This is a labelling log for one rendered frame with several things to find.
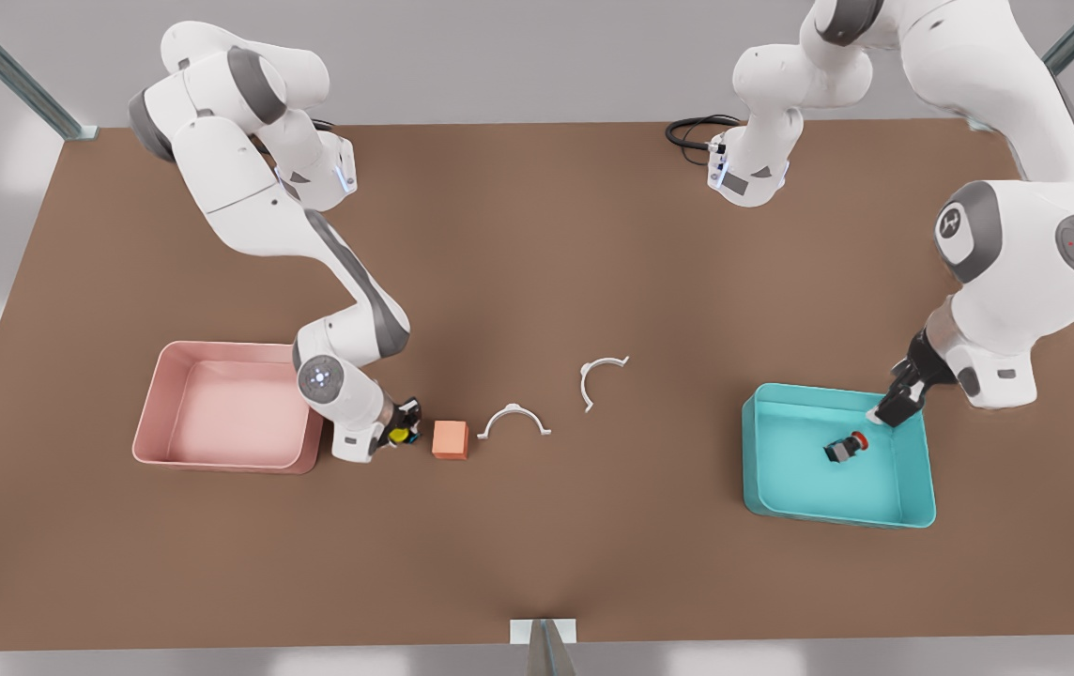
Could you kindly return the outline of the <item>red push button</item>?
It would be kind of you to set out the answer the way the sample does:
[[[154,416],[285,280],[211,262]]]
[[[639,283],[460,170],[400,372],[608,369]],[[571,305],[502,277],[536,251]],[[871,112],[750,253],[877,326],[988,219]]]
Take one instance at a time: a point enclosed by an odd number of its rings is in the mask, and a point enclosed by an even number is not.
[[[863,433],[854,431],[850,433],[850,436],[829,442],[823,449],[830,462],[845,463],[850,462],[850,459],[854,458],[856,454],[866,450],[868,446],[870,446],[870,441],[863,436]]]

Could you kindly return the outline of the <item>pink storage box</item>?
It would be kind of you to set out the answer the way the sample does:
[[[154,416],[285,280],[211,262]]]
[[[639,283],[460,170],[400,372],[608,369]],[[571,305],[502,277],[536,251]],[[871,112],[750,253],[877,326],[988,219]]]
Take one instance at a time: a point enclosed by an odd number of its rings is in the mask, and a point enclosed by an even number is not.
[[[323,418],[299,394],[288,344],[175,341],[161,350],[132,454],[144,465],[300,475]]]

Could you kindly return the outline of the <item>blue storage box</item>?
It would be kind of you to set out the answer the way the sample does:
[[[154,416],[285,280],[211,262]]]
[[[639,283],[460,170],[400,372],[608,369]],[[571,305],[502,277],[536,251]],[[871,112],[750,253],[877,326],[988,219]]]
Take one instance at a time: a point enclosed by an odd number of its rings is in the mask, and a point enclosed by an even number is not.
[[[873,392],[764,382],[742,407],[743,498],[760,516],[927,528],[937,500],[923,415],[868,418]]]

